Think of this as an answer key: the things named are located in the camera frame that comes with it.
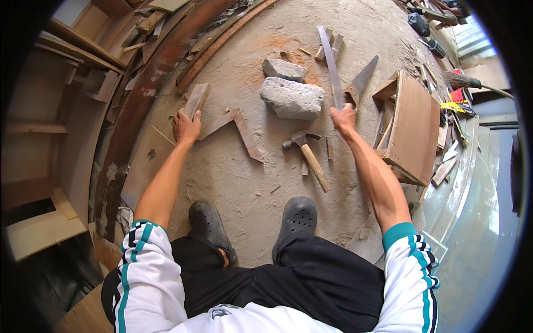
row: concrete block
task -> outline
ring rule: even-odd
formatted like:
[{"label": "concrete block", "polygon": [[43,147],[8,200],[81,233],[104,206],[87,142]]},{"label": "concrete block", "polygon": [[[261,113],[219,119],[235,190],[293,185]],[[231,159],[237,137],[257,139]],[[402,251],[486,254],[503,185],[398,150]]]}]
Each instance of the concrete block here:
[{"label": "concrete block", "polygon": [[263,71],[266,76],[302,82],[307,73],[307,68],[282,59],[265,59],[263,61]]},{"label": "concrete block", "polygon": [[324,89],[310,84],[267,77],[261,87],[261,99],[280,118],[315,121],[324,101]]}]

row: jacket sleeve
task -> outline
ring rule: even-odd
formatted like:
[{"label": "jacket sleeve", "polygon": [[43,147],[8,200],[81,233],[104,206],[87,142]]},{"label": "jacket sleeve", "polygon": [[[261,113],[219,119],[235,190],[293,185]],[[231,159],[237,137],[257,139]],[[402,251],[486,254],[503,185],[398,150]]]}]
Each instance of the jacket sleeve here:
[{"label": "jacket sleeve", "polygon": [[166,230],[137,220],[126,234],[113,301],[115,331],[164,332],[187,320],[181,268],[174,262]]},{"label": "jacket sleeve", "polygon": [[439,321],[432,275],[438,260],[411,223],[400,223],[383,235],[385,249],[384,304],[375,333],[434,333]]}]

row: left hand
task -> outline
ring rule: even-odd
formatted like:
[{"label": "left hand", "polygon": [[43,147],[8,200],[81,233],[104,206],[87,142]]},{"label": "left hand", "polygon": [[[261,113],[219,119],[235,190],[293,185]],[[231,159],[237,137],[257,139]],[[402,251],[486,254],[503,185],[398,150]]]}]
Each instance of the left hand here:
[{"label": "left hand", "polygon": [[176,140],[176,144],[184,143],[192,146],[200,135],[201,111],[196,111],[193,120],[191,120],[183,113],[183,110],[180,109],[172,120],[174,139]]}]

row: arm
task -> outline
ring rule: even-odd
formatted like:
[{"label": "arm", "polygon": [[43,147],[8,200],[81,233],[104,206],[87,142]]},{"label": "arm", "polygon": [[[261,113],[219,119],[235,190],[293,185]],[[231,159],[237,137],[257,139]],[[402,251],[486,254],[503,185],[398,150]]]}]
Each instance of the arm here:
[{"label": "arm", "polygon": [[187,152],[200,134],[200,111],[191,121],[180,110],[172,125],[176,146],[142,194],[122,241],[113,304],[116,332],[164,332],[187,320],[181,267],[172,257],[165,228]]},{"label": "arm", "polygon": [[431,273],[438,261],[424,237],[416,234],[400,183],[355,131],[352,105],[341,112],[332,108],[331,116],[353,152],[383,232],[384,303],[373,332],[434,332],[439,315],[433,288],[440,282]]},{"label": "arm", "polygon": [[347,104],[340,112],[330,110],[335,128],[350,146],[357,171],[363,186],[368,192],[376,219],[383,234],[392,226],[402,222],[411,222],[409,208],[403,190],[390,167],[374,152],[365,140],[356,132],[356,116],[352,105]]},{"label": "arm", "polygon": [[134,220],[149,220],[165,229],[168,227],[183,163],[200,134],[200,115],[201,112],[196,111],[194,121],[182,110],[174,115],[172,127],[176,146],[142,194],[133,216]]}]

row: saw handle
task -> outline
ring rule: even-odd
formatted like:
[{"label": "saw handle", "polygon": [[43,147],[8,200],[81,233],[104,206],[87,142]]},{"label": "saw handle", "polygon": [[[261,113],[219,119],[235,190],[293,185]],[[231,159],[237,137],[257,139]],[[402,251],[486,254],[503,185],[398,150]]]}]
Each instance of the saw handle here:
[{"label": "saw handle", "polygon": [[346,103],[352,103],[353,113],[357,113],[359,111],[359,96],[357,95],[356,88],[350,83],[342,92]]},{"label": "saw handle", "polygon": [[305,144],[301,148],[302,154],[307,160],[309,167],[311,167],[311,170],[313,170],[314,175],[317,177],[320,186],[322,186],[322,189],[324,190],[324,193],[331,190],[332,188],[331,186],[329,186],[329,182],[326,178],[326,175],[324,174],[324,171],[322,171],[320,164],[318,164],[318,161],[314,156],[313,152],[311,151],[311,148],[309,148],[309,145]]}]

